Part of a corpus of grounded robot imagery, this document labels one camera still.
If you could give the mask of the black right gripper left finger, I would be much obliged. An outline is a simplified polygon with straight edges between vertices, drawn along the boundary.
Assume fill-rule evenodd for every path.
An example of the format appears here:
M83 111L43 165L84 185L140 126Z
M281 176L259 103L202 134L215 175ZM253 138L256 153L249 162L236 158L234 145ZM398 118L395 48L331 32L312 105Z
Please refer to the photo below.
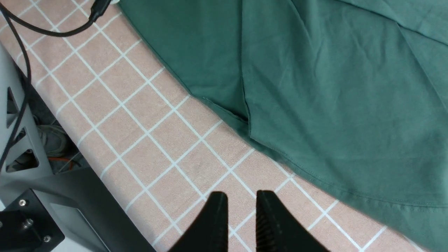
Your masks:
M195 220L169 249L170 252L227 252L228 198L224 192L210 193Z

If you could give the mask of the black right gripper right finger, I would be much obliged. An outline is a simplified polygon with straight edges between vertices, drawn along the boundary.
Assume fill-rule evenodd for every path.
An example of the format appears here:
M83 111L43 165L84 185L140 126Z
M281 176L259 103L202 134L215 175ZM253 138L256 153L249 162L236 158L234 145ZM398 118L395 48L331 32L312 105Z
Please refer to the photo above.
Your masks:
M257 252L328 252L290 213L271 190L258 190Z

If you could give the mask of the grey robot base frame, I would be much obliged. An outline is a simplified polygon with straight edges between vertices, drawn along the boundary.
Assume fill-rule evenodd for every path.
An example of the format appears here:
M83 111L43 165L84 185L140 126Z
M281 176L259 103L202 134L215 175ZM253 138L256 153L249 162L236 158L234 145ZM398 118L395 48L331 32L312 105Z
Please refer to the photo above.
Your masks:
M1 166L1 250L25 235L24 252L153 252L91 168L54 174L29 107L24 137Z

